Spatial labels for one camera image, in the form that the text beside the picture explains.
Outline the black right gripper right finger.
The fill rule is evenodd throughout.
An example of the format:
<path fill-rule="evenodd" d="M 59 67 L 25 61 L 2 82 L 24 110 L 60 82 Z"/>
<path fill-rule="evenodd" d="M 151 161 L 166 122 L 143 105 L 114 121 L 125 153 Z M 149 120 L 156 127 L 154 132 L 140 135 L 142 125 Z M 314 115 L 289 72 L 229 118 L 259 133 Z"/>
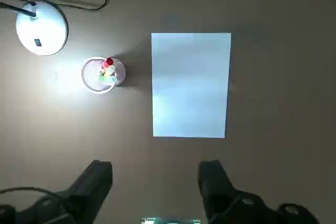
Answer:
<path fill-rule="evenodd" d="M 200 162 L 198 187 L 208 223 L 319 223 L 302 205 L 273 210 L 258 195 L 236 189 L 218 160 Z"/>

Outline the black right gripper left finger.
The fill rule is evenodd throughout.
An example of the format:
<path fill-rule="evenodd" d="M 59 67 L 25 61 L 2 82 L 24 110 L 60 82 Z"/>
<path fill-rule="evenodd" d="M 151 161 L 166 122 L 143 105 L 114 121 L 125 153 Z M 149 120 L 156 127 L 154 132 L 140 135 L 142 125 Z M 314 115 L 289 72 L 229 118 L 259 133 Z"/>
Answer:
<path fill-rule="evenodd" d="M 1 204 L 1 223 L 94 223 L 111 188 L 111 162 L 94 160 L 62 191 L 32 186 L 2 189 L 1 194 L 34 191 L 43 196 L 22 211 Z"/>

